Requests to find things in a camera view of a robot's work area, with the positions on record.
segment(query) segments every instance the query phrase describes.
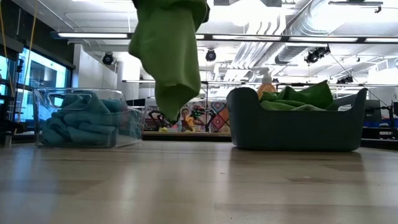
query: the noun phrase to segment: dark gray basket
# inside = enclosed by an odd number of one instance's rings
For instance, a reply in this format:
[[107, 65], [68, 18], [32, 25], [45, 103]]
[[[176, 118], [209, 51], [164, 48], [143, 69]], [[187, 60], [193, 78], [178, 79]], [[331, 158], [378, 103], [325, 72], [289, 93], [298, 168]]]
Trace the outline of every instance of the dark gray basket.
[[[227, 96], [232, 142], [270, 151], [353, 151], [361, 144], [367, 89], [337, 99], [328, 111], [269, 111], [251, 88]], [[353, 105], [348, 111], [340, 106]]]

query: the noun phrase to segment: green towel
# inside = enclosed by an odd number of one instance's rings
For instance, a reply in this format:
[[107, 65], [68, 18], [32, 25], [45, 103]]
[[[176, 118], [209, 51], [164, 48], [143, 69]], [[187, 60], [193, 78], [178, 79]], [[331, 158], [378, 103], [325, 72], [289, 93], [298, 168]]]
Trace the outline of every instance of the green towel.
[[205, 20], [205, 0], [139, 1], [138, 25], [129, 53], [156, 81], [161, 112], [177, 119], [180, 108], [200, 91], [195, 32]]
[[260, 105], [266, 110], [324, 110], [333, 103], [327, 80], [302, 91], [285, 87], [280, 93], [263, 92]]

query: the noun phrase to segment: clear plastic bin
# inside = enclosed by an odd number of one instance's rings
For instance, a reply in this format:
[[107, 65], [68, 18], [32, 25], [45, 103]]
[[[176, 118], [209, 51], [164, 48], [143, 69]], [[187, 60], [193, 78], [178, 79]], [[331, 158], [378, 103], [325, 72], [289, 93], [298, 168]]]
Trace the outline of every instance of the clear plastic bin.
[[36, 146], [115, 147], [139, 142], [145, 108], [126, 104], [121, 91], [34, 89]]

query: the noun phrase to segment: wooden floor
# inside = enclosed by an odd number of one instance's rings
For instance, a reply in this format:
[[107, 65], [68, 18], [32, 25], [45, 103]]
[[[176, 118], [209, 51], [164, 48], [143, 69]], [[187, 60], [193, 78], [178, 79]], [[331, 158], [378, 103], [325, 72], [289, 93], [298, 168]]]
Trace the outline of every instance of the wooden floor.
[[0, 223], [395, 224], [398, 154], [15, 146], [0, 150]]

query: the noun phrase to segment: hanging green fabric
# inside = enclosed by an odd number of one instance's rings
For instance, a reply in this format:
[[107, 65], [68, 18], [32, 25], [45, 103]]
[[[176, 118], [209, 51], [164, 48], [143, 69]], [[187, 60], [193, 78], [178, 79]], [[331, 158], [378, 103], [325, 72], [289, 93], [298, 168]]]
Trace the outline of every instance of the hanging green fabric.
[[200, 91], [195, 32], [206, 20], [205, 0], [134, 1], [138, 25], [129, 53], [155, 78], [159, 110], [170, 120]]

